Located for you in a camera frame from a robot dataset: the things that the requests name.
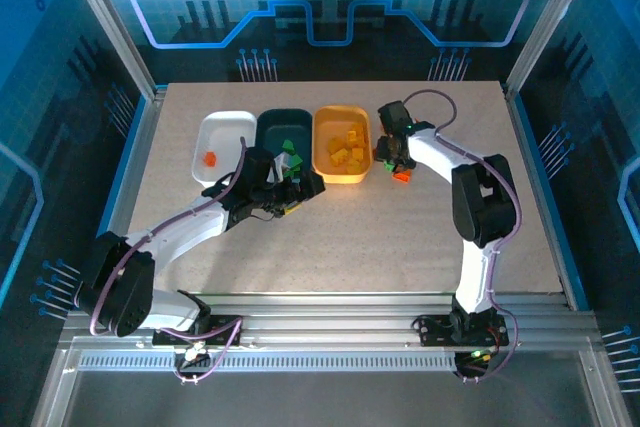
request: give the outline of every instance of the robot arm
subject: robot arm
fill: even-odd
[[[426,165],[452,186],[454,225],[463,239],[460,284],[450,315],[452,338],[460,343],[472,341],[475,332],[484,335],[487,324],[498,320],[488,292],[490,256],[516,221],[508,193],[472,157],[483,158],[513,186],[509,164],[501,155],[484,157],[451,141],[441,142],[436,128],[428,122],[414,123],[400,101],[381,107],[378,113],[385,135],[378,140],[376,160],[394,164],[396,172]]]
[[[208,332],[209,307],[186,292],[154,290],[155,274],[200,242],[246,219],[254,209],[282,217],[324,191],[318,174],[301,171],[294,179],[284,177],[277,170],[281,168],[271,153],[251,147],[245,152],[237,181],[226,195],[221,197],[225,186],[219,182],[203,191],[184,211],[154,228],[124,237],[113,232],[101,235],[83,267],[75,304],[92,315],[106,289],[105,302],[98,306],[98,321],[120,337],[139,328]],[[108,277],[132,250],[135,252],[126,260],[117,280],[110,287],[106,285]]]

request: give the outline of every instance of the green block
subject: green block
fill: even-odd
[[[285,140],[282,143],[282,150],[289,155],[296,154],[296,149],[293,147],[293,142],[291,142],[289,139]]]
[[[289,159],[289,168],[295,169],[296,167],[301,166],[302,162],[302,157],[300,157],[298,154],[294,154],[291,156],[291,159]]]

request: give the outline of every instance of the table surface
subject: table surface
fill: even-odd
[[[444,135],[466,148],[509,160],[523,226],[500,256],[495,288],[559,292],[561,285],[522,154],[498,82],[287,82],[170,84],[138,193],[130,231],[180,211],[202,187],[191,162],[204,117],[219,110],[258,116],[273,108],[357,104],[368,113],[373,140],[377,109],[423,88],[458,104]],[[438,125],[446,100],[424,95],[411,114]],[[452,292],[460,279],[462,242],[451,217],[449,184],[425,166],[411,183],[374,164],[355,185],[327,185],[295,213],[265,223],[247,219],[196,246],[156,278],[156,287],[192,292]]]

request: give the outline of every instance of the enclosure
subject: enclosure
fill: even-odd
[[[638,422],[640,0],[3,0],[0,12],[2,425]],[[156,272],[155,288],[244,318],[201,385],[180,387],[153,330],[90,335],[73,292],[94,240],[200,195],[205,117],[246,111],[260,138],[273,109],[306,111],[311,129],[318,110],[355,105],[370,150],[378,109],[425,88],[457,104],[447,136],[509,160],[522,205],[496,273],[520,324],[500,376],[464,385],[456,349],[425,348],[411,327],[448,312],[463,259],[451,188],[424,166],[403,183],[373,162],[361,182],[327,183],[295,214],[247,219]],[[435,95],[407,108],[436,126],[450,116]],[[307,168],[310,156],[309,140]]]

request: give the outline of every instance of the black bracket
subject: black bracket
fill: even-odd
[[[502,155],[484,159],[515,191],[511,169]],[[481,164],[460,165],[451,171],[453,223],[463,239],[484,248],[505,237],[516,223],[516,210],[507,191]]]
[[[502,317],[500,319],[501,321],[491,328],[498,336],[499,345],[502,347],[509,344],[509,336],[504,319]],[[456,341],[455,331],[448,315],[421,315],[413,321],[412,327],[420,337],[422,347],[493,347],[496,345],[496,340],[488,328],[475,332],[473,336],[461,339],[462,341]]]
[[[75,293],[78,307],[91,315],[107,278],[131,246],[113,232],[99,236],[82,268],[81,284]],[[118,337],[134,332],[151,310],[155,262],[148,252],[136,252],[111,287],[98,321]]]
[[[210,332],[214,329],[217,329],[219,327],[222,327],[224,325],[229,324],[230,322],[233,322],[234,320],[240,318],[239,315],[209,315],[207,318],[207,323],[206,325],[201,324],[199,326],[200,332]],[[222,332],[221,334],[218,334],[214,337],[210,337],[206,340],[204,340],[205,345],[210,345],[210,346],[223,346],[223,345],[227,345],[227,342],[229,342],[229,338],[231,337],[231,334],[233,333],[233,327],[229,327],[227,330],[225,330],[224,332]],[[234,337],[233,341],[231,342],[231,345],[234,346],[238,346],[240,345],[240,331],[238,331],[238,333],[236,334],[236,336]],[[151,345],[153,345],[154,347],[184,347],[184,348],[189,348],[191,346],[191,344],[195,342],[195,341],[190,341],[190,340],[183,340],[180,339],[174,335],[168,334],[166,332],[163,331],[156,331],[153,334],[153,339],[151,341]]]
[[[378,139],[374,160],[394,164],[394,172],[416,168],[409,155],[408,137],[414,133],[434,128],[429,122],[415,123],[404,104],[396,100],[378,109],[385,135]]]

